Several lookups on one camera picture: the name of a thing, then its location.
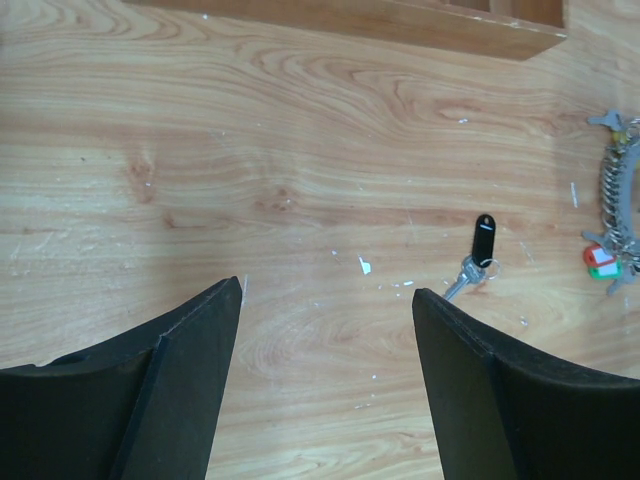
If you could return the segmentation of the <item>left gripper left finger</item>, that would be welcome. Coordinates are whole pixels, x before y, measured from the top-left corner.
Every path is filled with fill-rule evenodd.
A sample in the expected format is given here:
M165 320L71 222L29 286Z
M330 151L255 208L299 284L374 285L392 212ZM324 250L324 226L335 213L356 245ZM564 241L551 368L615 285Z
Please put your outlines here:
M49 364L1 372L5 479L202 479L242 303L224 279Z

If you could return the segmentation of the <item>key with black tag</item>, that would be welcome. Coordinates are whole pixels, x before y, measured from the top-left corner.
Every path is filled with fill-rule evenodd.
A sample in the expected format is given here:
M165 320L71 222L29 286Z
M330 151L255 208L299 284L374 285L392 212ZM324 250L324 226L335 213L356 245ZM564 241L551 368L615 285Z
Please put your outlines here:
M478 216L470 254L462 260L455 282L444 293L445 300L452 301L465 287L479 285L488 278L487 270L497 262L493 256L496 230L496 221L490 214Z

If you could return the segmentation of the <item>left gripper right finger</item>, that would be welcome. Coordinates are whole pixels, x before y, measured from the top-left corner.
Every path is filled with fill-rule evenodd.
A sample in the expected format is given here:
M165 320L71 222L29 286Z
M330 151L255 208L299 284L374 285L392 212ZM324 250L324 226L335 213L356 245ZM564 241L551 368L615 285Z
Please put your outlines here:
M638 380L536 349L429 289L412 312L445 478L638 478Z

